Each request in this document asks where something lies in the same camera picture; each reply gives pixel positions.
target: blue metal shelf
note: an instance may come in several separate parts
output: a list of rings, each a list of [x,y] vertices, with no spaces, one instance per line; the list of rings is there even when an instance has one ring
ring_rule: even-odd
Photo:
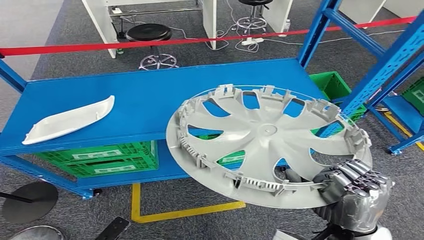
[[[402,96],[390,96],[381,102],[413,134],[420,131],[424,117]]]
[[[274,85],[322,97],[294,58],[30,81],[0,135],[0,156],[164,139],[168,120],[184,100],[221,84]],[[22,144],[39,120],[110,95],[114,107],[101,121]]]
[[[345,114],[349,115],[367,101],[386,81],[393,82],[381,94],[389,92],[391,88],[404,81],[423,63],[424,11],[385,50],[361,29],[355,28],[337,13],[341,1],[321,1],[296,59],[66,77],[28,83],[0,60],[0,77],[22,93],[0,134],[0,163],[79,194],[83,198],[92,198],[93,188],[187,177],[173,161],[165,141],[161,140],[165,138],[168,120],[180,104],[195,94],[222,84],[274,85],[321,98],[321,92],[304,68],[311,60],[330,21],[339,25],[378,58],[378,62],[352,90],[352,93],[343,99],[340,107]],[[25,134],[39,120],[106,99],[109,95],[115,95],[115,106],[101,121],[56,139],[22,145]],[[370,106],[378,104],[378,101],[383,98],[383,96],[375,97]],[[418,121],[415,120],[415,116],[406,117],[406,114],[414,113],[407,113],[405,106],[402,107],[400,102],[400,100],[389,99],[384,103],[415,133]],[[381,120],[391,132],[396,131],[383,118]],[[332,133],[333,130],[327,127],[322,134]],[[401,140],[402,136],[399,133],[394,134],[401,142],[390,147],[389,150],[397,153],[400,149],[423,139],[424,129],[420,129],[417,134],[406,140]],[[159,170],[79,178],[76,183],[16,156],[22,153],[149,140],[160,140]]]

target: power strip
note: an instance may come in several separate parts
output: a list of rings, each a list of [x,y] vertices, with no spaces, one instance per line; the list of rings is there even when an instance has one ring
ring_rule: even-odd
[[[113,14],[121,14],[122,13],[121,9],[117,6],[112,7],[111,10],[112,10]]]

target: yellow floor tape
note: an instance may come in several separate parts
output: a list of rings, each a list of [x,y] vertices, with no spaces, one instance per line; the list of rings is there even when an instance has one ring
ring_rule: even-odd
[[[140,204],[141,204],[141,193],[142,186],[140,183],[134,183],[132,185],[132,199],[131,199],[131,220],[136,223],[144,224],[157,222],[162,220],[179,219],[184,217],[210,214],[216,212],[222,212],[233,209],[241,209],[246,207],[246,203],[242,201],[229,202],[224,204],[204,206],[198,208],[191,208],[179,211],[169,211],[164,213],[156,213],[151,215],[140,215]]]
[[[402,130],[402,132],[404,134],[406,134],[408,137],[412,137],[412,134],[404,127],[402,126],[393,116],[392,113],[389,111],[386,111],[384,113],[384,115],[386,116],[386,118],[388,118],[394,125],[396,125],[396,127],[398,127],[400,130]],[[421,142],[416,142],[415,143],[421,150],[424,151],[424,145]]]

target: red rope barrier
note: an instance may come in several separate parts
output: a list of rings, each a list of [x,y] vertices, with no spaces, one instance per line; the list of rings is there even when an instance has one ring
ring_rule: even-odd
[[[399,25],[411,23],[415,20],[416,16],[394,18],[381,21],[373,21],[354,25],[356,28],[375,28],[389,25]],[[325,29],[326,32],[339,31],[339,26],[331,26]],[[168,41],[137,41],[137,42],[121,42],[121,43],[89,43],[89,44],[73,44],[73,45],[53,45],[53,46],[29,46],[29,47],[7,47],[0,48],[0,56],[17,56],[17,55],[32,55],[32,54],[55,54],[55,53],[69,53],[81,51],[95,51],[105,49],[126,49],[136,47],[148,46],[161,46],[161,45],[174,45],[174,44],[192,44],[203,43],[210,41],[223,41],[223,40],[239,40],[247,37],[252,38],[266,38],[276,37],[279,35],[298,35],[306,34],[309,30],[296,30],[288,32],[272,32],[265,34],[254,34],[248,36],[225,36],[221,38],[198,38],[198,39],[171,39]]]

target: stool seat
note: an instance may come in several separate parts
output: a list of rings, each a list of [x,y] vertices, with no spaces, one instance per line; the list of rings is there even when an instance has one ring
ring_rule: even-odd
[[[126,32],[126,38],[131,42],[166,41],[171,36],[172,31],[169,27],[156,23],[140,24]]]
[[[250,5],[250,6],[260,6],[269,4],[273,0],[238,0],[242,4]]]

